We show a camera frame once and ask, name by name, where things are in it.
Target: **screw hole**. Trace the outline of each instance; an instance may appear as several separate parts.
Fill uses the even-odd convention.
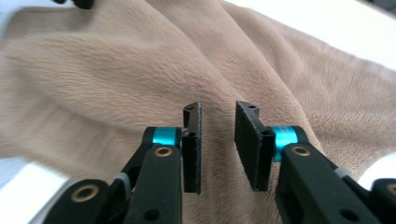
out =
[[[155,221],[160,217],[160,211],[158,209],[150,209],[145,212],[145,220]]]
[[[311,152],[303,147],[294,147],[291,149],[292,152],[294,152],[295,154],[299,155],[299,156],[309,156],[311,155]]]
[[[341,216],[349,221],[359,221],[359,217],[352,211],[347,209],[340,210]]]
[[[96,185],[90,184],[76,189],[72,194],[72,201],[75,203],[84,203],[95,197],[99,192]]]
[[[169,147],[160,147],[155,150],[155,155],[158,157],[167,157],[172,154],[172,149]]]

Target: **brass screw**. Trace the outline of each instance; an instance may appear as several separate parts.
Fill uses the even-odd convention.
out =
[[[99,188],[94,184],[84,185],[76,189],[72,194],[72,201],[84,203],[92,199],[99,192]]]
[[[396,196],[396,184],[388,184],[387,189],[391,194]]]
[[[167,157],[172,154],[172,148],[170,147],[159,147],[155,150],[155,155],[158,157]]]
[[[311,152],[304,148],[304,147],[294,147],[291,149],[292,152],[294,152],[295,154],[299,155],[299,156],[309,156],[311,155]]]

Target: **blue anodized part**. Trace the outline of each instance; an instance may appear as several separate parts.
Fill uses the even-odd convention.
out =
[[[291,143],[298,143],[297,134],[291,126],[271,126],[276,134],[276,153],[274,161],[280,162],[283,148]]]
[[[167,146],[175,146],[177,138],[177,128],[175,127],[156,127],[154,136],[152,137],[153,144],[161,144]]]

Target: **beige fabric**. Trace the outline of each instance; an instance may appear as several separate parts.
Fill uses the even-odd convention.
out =
[[[203,102],[203,193],[183,195],[185,223],[280,221],[275,186],[252,192],[237,156],[236,100],[266,125],[303,126],[356,176],[395,151],[394,72],[222,1],[25,9],[0,60],[1,154],[75,178],[110,181],[147,126],[180,126]]]

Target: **brown fleece cloth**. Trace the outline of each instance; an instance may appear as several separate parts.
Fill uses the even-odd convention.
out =
[[[0,148],[74,178],[110,181],[148,126],[203,102],[203,193],[185,223],[277,223],[277,169],[253,192],[233,142],[235,101],[265,125],[300,125],[356,177],[395,151],[396,74],[216,0],[29,8],[1,45]]]

